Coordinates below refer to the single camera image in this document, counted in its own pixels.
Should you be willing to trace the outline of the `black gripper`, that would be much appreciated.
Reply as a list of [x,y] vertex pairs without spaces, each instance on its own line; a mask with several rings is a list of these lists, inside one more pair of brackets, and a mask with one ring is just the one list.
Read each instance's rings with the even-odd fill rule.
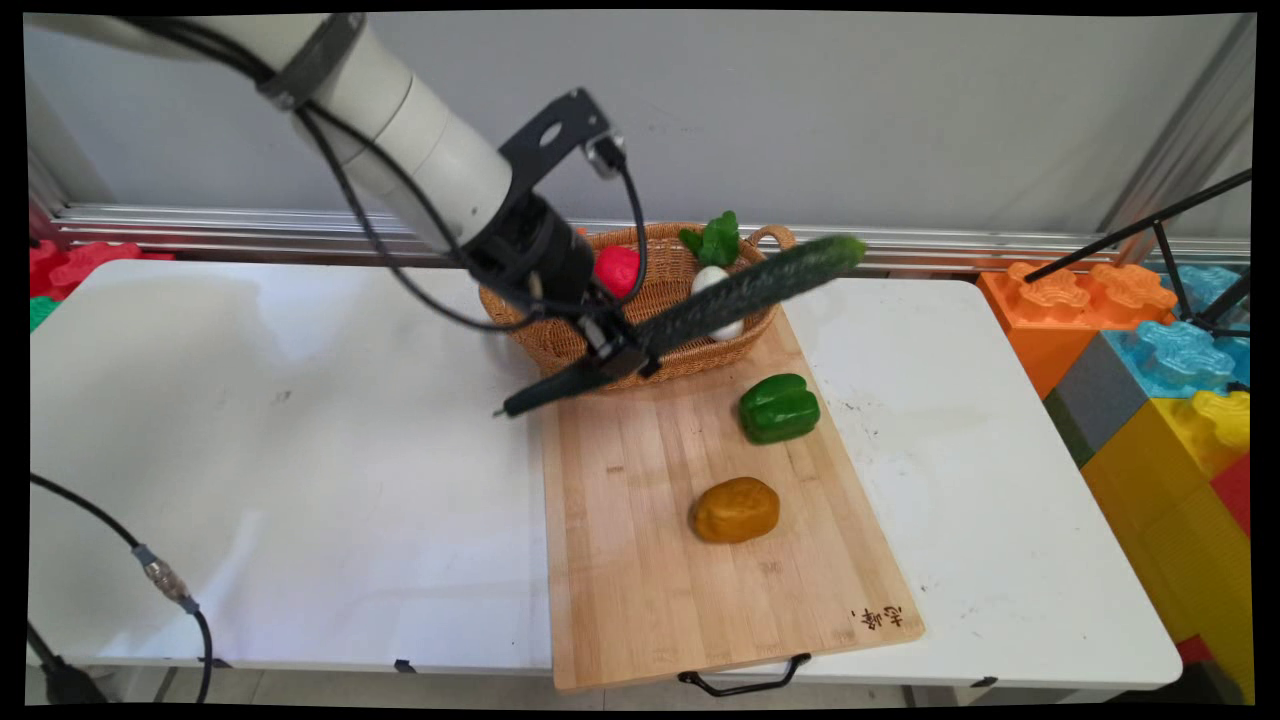
[[604,373],[646,379],[660,355],[634,346],[622,314],[600,314],[586,240],[535,192],[509,192],[495,215],[463,245],[471,275],[521,314],[522,323],[579,319],[593,363]]

